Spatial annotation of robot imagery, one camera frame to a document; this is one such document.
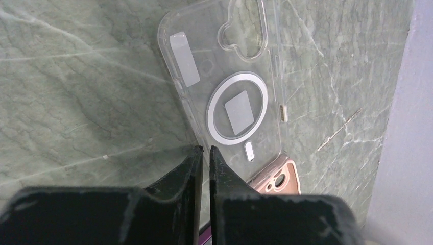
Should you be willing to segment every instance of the gray wall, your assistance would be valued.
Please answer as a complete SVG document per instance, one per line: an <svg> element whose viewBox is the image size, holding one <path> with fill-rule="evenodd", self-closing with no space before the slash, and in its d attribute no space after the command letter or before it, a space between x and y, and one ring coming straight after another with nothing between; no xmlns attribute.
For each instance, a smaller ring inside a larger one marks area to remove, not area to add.
<svg viewBox="0 0 433 245"><path fill-rule="evenodd" d="M415 3L364 232L433 244L433 2Z"/></svg>

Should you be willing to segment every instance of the transparent phone case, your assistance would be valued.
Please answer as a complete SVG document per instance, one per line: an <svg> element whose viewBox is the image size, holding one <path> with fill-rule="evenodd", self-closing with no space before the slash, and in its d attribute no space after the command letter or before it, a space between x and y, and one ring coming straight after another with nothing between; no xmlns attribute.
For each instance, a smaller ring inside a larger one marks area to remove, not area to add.
<svg viewBox="0 0 433 245"><path fill-rule="evenodd" d="M272 0L208 0L170 12L158 30L159 46L199 144L205 152L217 146L244 180L285 155L277 9ZM236 75L244 76L221 92Z"/></svg>

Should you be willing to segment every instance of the green marble surface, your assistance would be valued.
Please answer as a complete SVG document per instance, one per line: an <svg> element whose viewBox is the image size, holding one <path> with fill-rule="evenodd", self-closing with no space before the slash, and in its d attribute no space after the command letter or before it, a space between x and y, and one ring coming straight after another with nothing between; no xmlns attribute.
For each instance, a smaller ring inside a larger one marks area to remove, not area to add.
<svg viewBox="0 0 433 245"><path fill-rule="evenodd" d="M195 138L156 35L192 2L0 1L0 206L29 185L145 187L183 160ZM362 224L413 1L279 3L284 149L303 193ZM205 168L201 224L208 183Z"/></svg>

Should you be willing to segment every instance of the purple edge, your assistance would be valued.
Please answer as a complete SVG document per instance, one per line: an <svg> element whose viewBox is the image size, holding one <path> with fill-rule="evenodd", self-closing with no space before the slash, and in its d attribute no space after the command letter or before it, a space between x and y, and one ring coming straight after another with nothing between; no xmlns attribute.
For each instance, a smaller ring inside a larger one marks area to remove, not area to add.
<svg viewBox="0 0 433 245"><path fill-rule="evenodd" d="M210 226L199 236L199 245L204 245L212 237Z"/></svg>

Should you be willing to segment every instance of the white circular ring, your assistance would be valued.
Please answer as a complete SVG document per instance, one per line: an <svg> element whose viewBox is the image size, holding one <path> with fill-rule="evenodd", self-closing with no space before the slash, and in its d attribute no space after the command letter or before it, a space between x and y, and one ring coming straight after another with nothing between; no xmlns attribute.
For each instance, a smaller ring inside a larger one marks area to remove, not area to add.
<svg viewBox="0 0 433 245"><path fill-rule="evenodd" d="M230 87L230 85L245 80L254 83L260 90L261 99L262 99L260 115L257 121L254 123L253 127L243 135L234 138L224 137L218 132L215 126L215 121L214 121L215 107L217 106L218 99L221 97L223 92L228 87ZM266 84L264 83L263 79L259 77L257 74L249 71L237 72L229 76L228 78L226 78L216 88L216 90L213 92L212 96L210 97L209 105L207 106L207 111L206 111L207 128L209 130L210 135L217 142L225 145L239 144L247 140L251 135L254 134L254 132L256 132L261 122L263 121L264 115L266 114L267 107L268 107L268 89L266 88Z"/></svg>

